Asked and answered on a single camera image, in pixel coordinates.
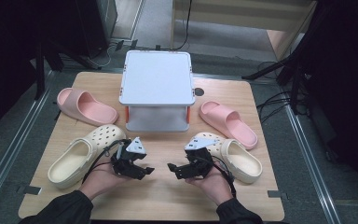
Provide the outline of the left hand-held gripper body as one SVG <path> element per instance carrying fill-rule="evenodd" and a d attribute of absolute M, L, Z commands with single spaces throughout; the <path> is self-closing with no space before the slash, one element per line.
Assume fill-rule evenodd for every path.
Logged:
<path fill-rule="evenodd" d="M 135 167 L 140 167 L 134 164 L 135 154 L 146 154 L 140 138 L 117 140 L 112 143 L 112 147 L 115 145 L 117 150 L 111 157 L 114 172 L 134 179 Z"/>

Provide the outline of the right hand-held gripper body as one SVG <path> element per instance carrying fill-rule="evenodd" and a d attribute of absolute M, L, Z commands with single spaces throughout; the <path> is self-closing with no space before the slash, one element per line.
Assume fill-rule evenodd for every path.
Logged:
<path fill-rule="evenodd" d="M 216 143 L 216 140 L 204 137 L 193 137 L 185 146 L 186 157 L 189 164 L 183 167 L 182 173 L 190 174 L 190 177 L 205 177 L 213 167 L 213 159 L 208 151 L 208 146 Z"/>

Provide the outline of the cream perforated clog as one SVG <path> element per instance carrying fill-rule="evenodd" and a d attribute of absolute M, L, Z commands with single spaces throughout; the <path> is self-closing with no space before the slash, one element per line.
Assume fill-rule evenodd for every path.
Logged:
<path fill-rule="evenodd" d="M 226 139 L 214 133 L 198 133 L 198 141 L 206 140 L 212 156 L 222 160 L 234 177 L 245 184 L 254 183 L 262 174 L 261 162 L 235 139 Z"/>
<path fill-rule="evenodd" d="M 126 134 L 113 124 L 100 126 L 84 137 L 73 140 L 48 169 L 48 180 L 58 189 L 68 189 L 80 181 L 98 155 Z"/>

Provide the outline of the pink slide slipper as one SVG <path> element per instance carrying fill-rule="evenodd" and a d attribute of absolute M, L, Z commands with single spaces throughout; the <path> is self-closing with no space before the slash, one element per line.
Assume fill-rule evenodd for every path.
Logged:
<path fill-rule="evenodd" d="M 118 119 L 112 106 L 97 101 L 88 91 L 65 88 L 57 96 L 57 105 L 68 117 L 94 126 L 113 124 Z"/>
<path fill-rule="evenodd" d="M 200 106 L 199 115 L 224 136 L 238 140 L 246 149 L 256 146 L 257 135 L 241 119 L 238 111 L 215 101 L 207 101 Z"/>

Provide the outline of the white shoe rack orange posts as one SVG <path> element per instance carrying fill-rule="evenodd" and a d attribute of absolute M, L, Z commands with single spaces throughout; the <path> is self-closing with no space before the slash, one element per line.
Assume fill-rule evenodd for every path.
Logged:
<path fill-rule="evenodd" d="M 130 50 L 119 102 L 130 132 L 185 132 L 195 104 L 191 57 L 187 52 Z"/>

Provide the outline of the person's right hand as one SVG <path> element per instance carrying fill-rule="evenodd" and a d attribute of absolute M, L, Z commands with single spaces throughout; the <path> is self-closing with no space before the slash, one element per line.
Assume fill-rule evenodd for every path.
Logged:
<path fill-rule="evenodd" d="M 216 205 L 233 198 L 228 182 L 216 168 L 204 178 L 187 178 L 186 183 L 200 188 Z"/>

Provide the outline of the person's left hand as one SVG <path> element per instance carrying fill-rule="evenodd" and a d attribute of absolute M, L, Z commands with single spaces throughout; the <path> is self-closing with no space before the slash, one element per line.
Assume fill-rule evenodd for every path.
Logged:
<path fill-rule="evenodd" d="M 92 201 L 96 197 L 130 180 L 129 177 L 116 175 L 111 164 L 106 161 L 99 163 L 92 169 L 79 190 Z"/>

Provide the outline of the grey tape strip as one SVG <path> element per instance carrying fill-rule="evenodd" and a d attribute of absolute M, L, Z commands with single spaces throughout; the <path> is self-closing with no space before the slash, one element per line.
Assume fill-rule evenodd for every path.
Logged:
<path fill-rule="evenodd" d="M 19 186 L 17 192 L 19 194 L 31 194 L 31 195 L 38 195 L 41 192 L 40 187 L 34 186 Z"/>
<path fill-rule="evenodd" d="M 279 190 L 268 190 L 269 198 L 280 198 L 281 200 L 288 200 L 288 195 L 285 192 Z"/>

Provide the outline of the black tripod stand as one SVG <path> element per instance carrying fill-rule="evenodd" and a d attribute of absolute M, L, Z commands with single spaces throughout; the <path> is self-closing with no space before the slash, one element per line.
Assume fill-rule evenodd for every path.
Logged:
<path fill-rule="evenodd" d="M 297 109 L 297 105 L 299 103 L 299 100 L 297 99 L 297 96 L 299 94 L 300 78 L 302 75 L 304 75 L 303 65 L 301 64 L 301 57 L 303 55 L 303 52 L 303 47 L 297 47 L 286 58 L 274 63 L 273 65 L 268 66 L 267 68 L 257 71 L 254 74 L 251 74 L 249 76 L 242 76 L 241 78 L 245 80 L 256 80 L 268 73 L 271 73 L 281 68 L 281 72 L 276 77 L 276 81 L 280 86 L 284 86 L 289 81 L 292 81 L 289 105 L 292 111 L 296 115 L 298 115 L 299 111 Z"/>
<path fill-rule="evenodd" d="M 81 58 L 79 55 L 75 54 L 58 42 L 54 42 L 49 39 L 39 40 L 35 47 L 36 100 L 39 100 L 42 97 L 42 94 L 46 89 L 44 62 L 48 62 L 49 66 L 54 71 L 61 71 L 63 69 L 63 62 L 60 57 L 61 53 L 69 56 L 72 60 L 88 69 L 100 70 L 100 67 L 97 65 L 92 65 L 90 62 Z"/>

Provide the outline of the dark cabinet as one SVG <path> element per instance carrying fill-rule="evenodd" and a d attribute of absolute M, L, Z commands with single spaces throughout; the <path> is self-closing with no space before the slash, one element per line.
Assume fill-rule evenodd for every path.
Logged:
<path fill-rule="evenodd" d="M 109 47 L 117 22 L 116 0 L 76 0 L 81 32 L 80 53 L 94 57 Z"/>

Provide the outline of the aluminium floor rail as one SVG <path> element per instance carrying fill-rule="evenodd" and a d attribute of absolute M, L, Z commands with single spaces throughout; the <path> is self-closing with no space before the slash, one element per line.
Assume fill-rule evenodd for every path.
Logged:
<path fill-rule="evenodd" d="M 342 224 L 336 205 L 331 197 L 330 191 L 325 184 L 319 166 L 313 156 L 309 141 L 303 131 L 302 125 L 297 115 L 292 111 L 290 106 L 286 107 L 286 114 L 295 133 L 296 140 L 300 147 L 302 156 L 306 163 L 310 179 L 315 188 L 319 203 L 324 211 L 324 215 L 328 224 Z"/>
<path fill-rule="evenodd" d="M 45 75 L 46 90 L 42 92 L 41 96 L 38 99 L 34 98 L 33 92 L 36 91 L 36 86 L 32 86 L 1 120 L 0 189 L 48 99 L 51 85 L 56 76 L 57 72 L 49 71 Z"/>

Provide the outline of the light wooden furniture frame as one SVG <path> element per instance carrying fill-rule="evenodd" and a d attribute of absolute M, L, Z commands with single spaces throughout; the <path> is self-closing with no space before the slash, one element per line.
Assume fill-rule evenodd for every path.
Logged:
<path fill-rule="evenodd" d="M 192 21 L 265 29 L 280 60 L 307 31 L 316 6 L 316 0 L 172 0 L 171 46 L 175 21 L 191 7 Z"/>

